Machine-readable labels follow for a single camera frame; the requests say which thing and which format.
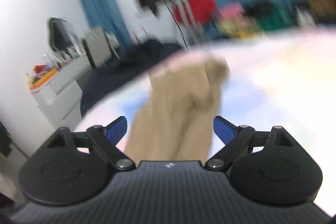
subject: gray chair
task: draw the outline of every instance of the gray chair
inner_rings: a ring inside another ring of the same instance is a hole
[[[93,70],[105,65],[113,54],[119,58],[115,49],[110,46],[105,31],[101,26],[95,27],[86,34],[82,42]]]

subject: beige cloth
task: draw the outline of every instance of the beige cloth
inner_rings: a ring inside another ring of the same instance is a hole
[[[206,162],[228,73],[227,65],[211,59],[151,78],[153,91],[134,118],[126,155],[137,165],[141,160]]]

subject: ribbed black surface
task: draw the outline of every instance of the ribbed black surface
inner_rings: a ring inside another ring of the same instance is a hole
[[[143,162],[115,175],[107,188],[85,203],[66,208],[29,203],[11,219],[48,224],[324,224],[329,217],[312,203],[274,208],[238,194],[226,175],[198,162]]]

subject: white cabinet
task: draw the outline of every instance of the white cabinet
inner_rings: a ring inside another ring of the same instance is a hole
[[[81,121],[80,100],[82,88],[92,71],[86,55],[73,60],[48,83],[32,91],[39,109],[55,129],[69,127],[74,130]]]

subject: pink item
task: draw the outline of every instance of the pink item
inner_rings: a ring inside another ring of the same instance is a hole
[[[239,2],[231,2],[219,9],[219,14],[223,19],[240,17],[243,16],[244,13],[245,10]]]

